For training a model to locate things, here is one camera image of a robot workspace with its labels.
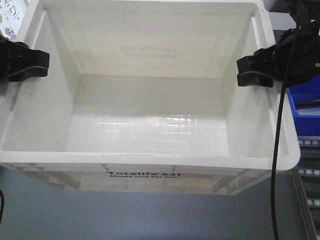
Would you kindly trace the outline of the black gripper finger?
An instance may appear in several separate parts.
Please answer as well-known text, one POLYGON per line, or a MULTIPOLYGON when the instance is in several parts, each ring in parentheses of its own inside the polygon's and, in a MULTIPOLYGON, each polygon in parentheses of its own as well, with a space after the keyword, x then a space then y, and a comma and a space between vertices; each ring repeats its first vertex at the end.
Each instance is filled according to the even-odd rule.
POLYGON ((29 78, 47 77, 47 68, 31 68, 8 78, 9 82, 23 82, 29 78))
POLYGON ((13 42, 0 36, 1 75, 47 75, 50 54, 29 48, 23 42, 13 42))

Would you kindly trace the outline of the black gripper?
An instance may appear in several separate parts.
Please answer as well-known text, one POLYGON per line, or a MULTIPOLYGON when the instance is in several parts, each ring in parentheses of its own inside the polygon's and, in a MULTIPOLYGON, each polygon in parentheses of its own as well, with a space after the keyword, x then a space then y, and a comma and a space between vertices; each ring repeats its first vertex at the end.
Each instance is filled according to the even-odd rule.
POLYGON ((275 46, 260 48, 252 55, 236 61, 239 87, 273 87, 273 80, 263 75, 279 75, 283 80, 289 61, 290 67, 286 86, 301 85, 320 74, 320 23, 312 22, 299 30, 295 47, 292 44, 295 30, 290 28, 281 36, 275 46))

